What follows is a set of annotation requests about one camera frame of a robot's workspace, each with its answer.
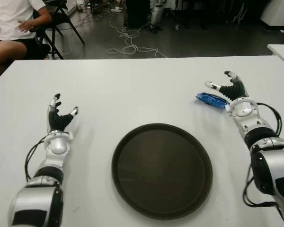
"person's hand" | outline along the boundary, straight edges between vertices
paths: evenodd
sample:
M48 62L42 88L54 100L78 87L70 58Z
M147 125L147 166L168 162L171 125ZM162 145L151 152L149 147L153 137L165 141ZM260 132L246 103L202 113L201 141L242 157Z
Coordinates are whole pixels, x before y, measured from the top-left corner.
M19 20L20 25L18 26L21 32L27 32L34 27L33 23L29 20Z

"blue packet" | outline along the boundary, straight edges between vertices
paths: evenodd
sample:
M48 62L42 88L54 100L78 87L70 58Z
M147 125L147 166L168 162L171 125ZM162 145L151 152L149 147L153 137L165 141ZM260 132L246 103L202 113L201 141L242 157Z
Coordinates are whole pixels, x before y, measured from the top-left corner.
M224 98L206 92L197 94L196 98L208 105L212 105L218 108L225 108L225 105L228 104L228 102Z

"white cord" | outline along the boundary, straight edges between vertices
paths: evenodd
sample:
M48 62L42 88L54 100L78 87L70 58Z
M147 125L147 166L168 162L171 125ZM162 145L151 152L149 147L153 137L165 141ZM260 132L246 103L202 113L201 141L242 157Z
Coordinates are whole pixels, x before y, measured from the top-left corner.
M139 47L139 46L137 46L133 43L133 39L140 36L140 30L143 27L147 26L149 24L149 22L147 24L143 25L142 27L140 27L138 30L133 29L133 30L128 30L127 32L122 32L122 31L119 31L119 29L116 26L112 25L111 21L114 17L115 17L115 15L112 15L112 17L110 18L109 25L112 28L116 29L116 31L120 34L119 37L124 37L124 42L125 42L126 46L123 47L120 50L117 49L117 48L111 48L111 49L105 50L106 53L109 53L109 54L121 53L121 54L126 54L126 55L132 55L132 54L135 54L136 52L152 52L152 51L154 51L155 52L154 58L156 58L157 53L161 54L165 58L168 58L166 55L162 54L159 51L158 48Z

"chair leg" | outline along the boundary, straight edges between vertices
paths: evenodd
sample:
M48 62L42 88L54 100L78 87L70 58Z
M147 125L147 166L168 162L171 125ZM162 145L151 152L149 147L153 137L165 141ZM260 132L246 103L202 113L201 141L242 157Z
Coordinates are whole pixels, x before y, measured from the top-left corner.
M72 29L75 31L75 33L77 34L77 36L79 37L79 39L81 40L81 42L83 44L85 44L84 40L82 39L82 37L80 36L80 34L78 33L77 29L75 28L75 26L72 24L71 20L68 21L68 23L70 24L70 26L72 27Z
M55 28L52 27L52 47L55 46ZM54 49L52 48L52 57L54 58L55 57L55 51Z
M62 55L60 54L60 52L57 50L57 48L55 47L55 45L52 43L52 41L50 40L50 38L47 36L47 34L44 32L44 37L47 40L47 42L52 46L52 52L53 53L57 53L57 55L59 56L59 58L61 60L63 60L64 58L62 57Z
M55 26L57 32L63 37L63 34L61 33L61 31Z

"floor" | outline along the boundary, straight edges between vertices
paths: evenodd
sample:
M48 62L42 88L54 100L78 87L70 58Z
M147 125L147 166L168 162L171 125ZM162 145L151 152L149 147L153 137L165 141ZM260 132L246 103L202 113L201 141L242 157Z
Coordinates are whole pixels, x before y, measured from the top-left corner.
M108 54L110 48L125 47L124 37L109 25L121 29L123 14L112 16L109 11L101 15L88 15L75 11L71 20L85 40L83 45L76 34L64 26L63 38L56 34L56 46L65 59L121 59L153 58L155 51L136 52L133 55ZM163 31L153 34L148 28L140 31L133 39L139 47L157 49L167 57L209 57L239 55L271 55L268 44L284 44L284 34L280 31L267 31L260 24L211 24L202 30L197 18L191 20L190 29L181 27L175 30L172 17L164 17L161 22Z

